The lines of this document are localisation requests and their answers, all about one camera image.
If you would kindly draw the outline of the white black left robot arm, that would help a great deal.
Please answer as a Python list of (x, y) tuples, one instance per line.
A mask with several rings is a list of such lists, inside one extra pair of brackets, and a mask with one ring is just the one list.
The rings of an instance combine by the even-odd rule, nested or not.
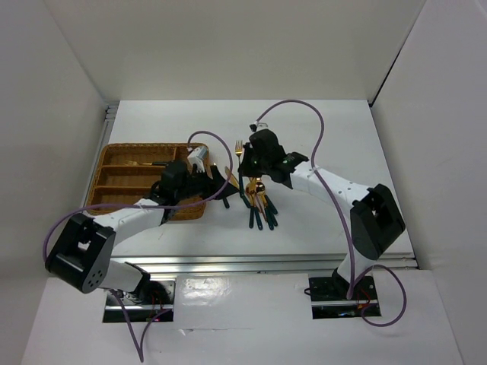
[(119, 243), (167, 223), (181, 202), (225, 200), (239, 189), (216, 166), (210, 171), (189, 169), (181, 160), (167, 163), (149, 193), (133, 205), (89, 217), (81, 211), (63, 220), (65, 226), (50, 252), (44, 255), (46, 270), (83, 294), (96, 289), (123, 293), (133, 303), (162, 294), (163, 287), (144, 269), (112, 258)]

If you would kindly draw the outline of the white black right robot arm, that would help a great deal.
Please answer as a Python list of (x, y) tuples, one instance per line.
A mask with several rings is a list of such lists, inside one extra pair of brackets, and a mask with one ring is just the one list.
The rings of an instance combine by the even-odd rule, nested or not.
[(367, 187), (325, 170), (303, 154), (285, 152), (277, 135), (262, 129), (243, 150), (239, 174), (248, 178), (263, 175), (290, 189), (305, 192), (336, 208), (345, 224), (349, 252), (333, 272), (332, 289), (341, 298), (352, 298), (364, 273), (402, 235), (405, 221), (390, 189), (378, 184)]

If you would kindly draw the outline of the wicker cutlery tray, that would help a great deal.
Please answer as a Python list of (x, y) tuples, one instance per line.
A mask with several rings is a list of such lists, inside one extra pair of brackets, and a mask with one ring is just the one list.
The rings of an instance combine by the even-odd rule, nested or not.
[(161, 178), (164, 167), (124, 166), (126, 160), (187, 161), (188, 154), (185, 142), (108, 144), (100, 154), (86, 204), (134, 204)]

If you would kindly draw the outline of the aluminium frame rail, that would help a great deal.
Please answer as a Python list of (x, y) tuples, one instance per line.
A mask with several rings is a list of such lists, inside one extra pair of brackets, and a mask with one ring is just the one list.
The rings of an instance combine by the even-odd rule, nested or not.
[(115, 256), (155, 275), (230, 275), (333, 271), (343, 254), (248, 256)]

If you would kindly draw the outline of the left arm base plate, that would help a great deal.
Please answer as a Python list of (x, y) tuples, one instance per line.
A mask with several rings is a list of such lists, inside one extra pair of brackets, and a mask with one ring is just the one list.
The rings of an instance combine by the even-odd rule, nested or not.
[(118, 290), (116, 295), (107, 294), (103, 312), (103, 323), (125, 322), (123, 303), (130, 322), (146, 323), (152, 319), (155, 322), (172, 322), (174, 318), (174, 295), (176, 281), (156, 281), (151, 284), (143, 297), (137, 297)]

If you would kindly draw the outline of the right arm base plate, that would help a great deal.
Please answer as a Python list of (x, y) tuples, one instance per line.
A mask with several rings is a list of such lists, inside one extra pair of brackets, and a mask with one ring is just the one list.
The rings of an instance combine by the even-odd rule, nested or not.
[(381, 316), (374, 279), (363, 278), (355, 285), (352, 299), (347, 300), (333, 286), (331, 277), (309, 278), (308, 288), (304, 293), (311, 300), (313, 319), (347, 319), (361, 316)]

